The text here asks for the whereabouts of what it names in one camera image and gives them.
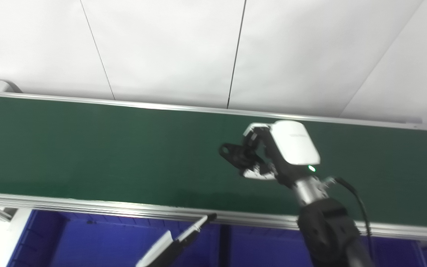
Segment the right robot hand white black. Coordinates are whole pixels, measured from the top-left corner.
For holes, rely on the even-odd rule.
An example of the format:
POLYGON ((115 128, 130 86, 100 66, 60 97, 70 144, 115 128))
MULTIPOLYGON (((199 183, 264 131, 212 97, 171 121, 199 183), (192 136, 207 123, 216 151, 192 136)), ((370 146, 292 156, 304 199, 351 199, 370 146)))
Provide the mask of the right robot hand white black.
POLYGON ((321 159, 307 129, 297 121, 251 123, 242 143, 251 161, 240 174, 249 179, 275 179, 291 189, 297 181, 313 176, 321 159))

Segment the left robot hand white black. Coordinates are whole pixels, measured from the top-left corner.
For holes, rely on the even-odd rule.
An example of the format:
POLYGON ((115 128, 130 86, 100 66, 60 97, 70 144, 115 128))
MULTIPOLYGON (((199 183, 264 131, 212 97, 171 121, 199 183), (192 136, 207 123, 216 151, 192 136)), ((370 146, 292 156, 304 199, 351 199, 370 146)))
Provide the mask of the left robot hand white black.
POLYGON ((216 220, 217 213, 202 216, 177 238, 166 231, 136 263, 136 267, 169 267, 200 234, 201 229, 216 220))

